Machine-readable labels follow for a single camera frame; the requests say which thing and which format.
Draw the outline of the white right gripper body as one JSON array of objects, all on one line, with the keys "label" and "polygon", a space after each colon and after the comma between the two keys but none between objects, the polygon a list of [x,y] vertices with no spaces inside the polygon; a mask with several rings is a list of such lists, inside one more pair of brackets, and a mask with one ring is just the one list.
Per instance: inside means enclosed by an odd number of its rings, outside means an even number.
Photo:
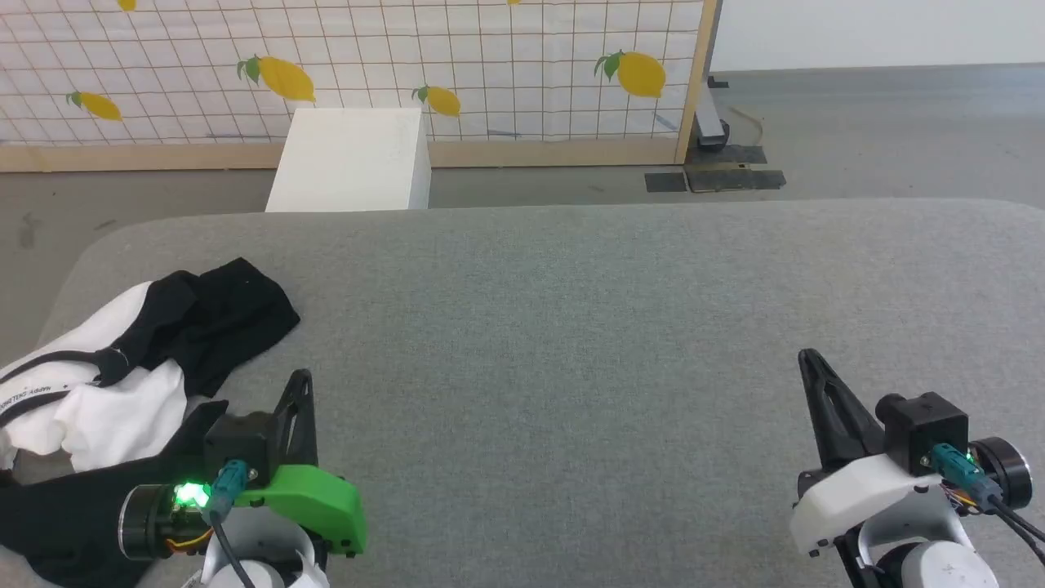
[{"label": "white right gripper body", "polygon": [[815,483],[792,510],[790,533],[798,552],[857,532],[857,555],[922,538],[952,538],[952,507],[940,476],[911,476],[886,455],[857,458]]}]

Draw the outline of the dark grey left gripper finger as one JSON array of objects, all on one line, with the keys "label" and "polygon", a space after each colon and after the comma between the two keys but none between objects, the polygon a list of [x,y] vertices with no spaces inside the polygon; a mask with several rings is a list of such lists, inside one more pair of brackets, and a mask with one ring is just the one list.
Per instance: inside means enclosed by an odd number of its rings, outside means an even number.
[{"label": "dark grey left gripper finger", "polygon": [[291,373],[273,410],[275,464],[318,465],[314,376],[309,369]]},{"label": "dark grey left gripper finger", "polygon": [[228,410],[227,399],[199,404],[186,418],[163,449],[168,465],[204,465],[205,440],[213,425]]}]

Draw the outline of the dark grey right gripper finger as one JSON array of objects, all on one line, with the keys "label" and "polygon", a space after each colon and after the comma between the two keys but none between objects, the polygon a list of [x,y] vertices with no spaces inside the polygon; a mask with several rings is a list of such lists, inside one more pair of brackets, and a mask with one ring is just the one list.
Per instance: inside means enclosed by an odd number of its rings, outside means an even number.
[{"label": "dark grey right gripper finger", "polygon": [[822,471],[833,473],[858,458],[884,453],[881,424],[820,351],[800,350],[798,364]]}]

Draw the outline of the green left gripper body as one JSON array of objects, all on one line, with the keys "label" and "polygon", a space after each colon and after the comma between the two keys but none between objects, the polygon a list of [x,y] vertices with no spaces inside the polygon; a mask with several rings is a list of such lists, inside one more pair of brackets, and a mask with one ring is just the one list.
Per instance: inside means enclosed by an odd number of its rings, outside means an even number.
[{"label": "green left gripper body", "polygon": [[312,532],[332,554],[361,555],[368,524],[356,487],[316,465],[284,464],[263,488],[246,490],[238,507],[265,507]]}]

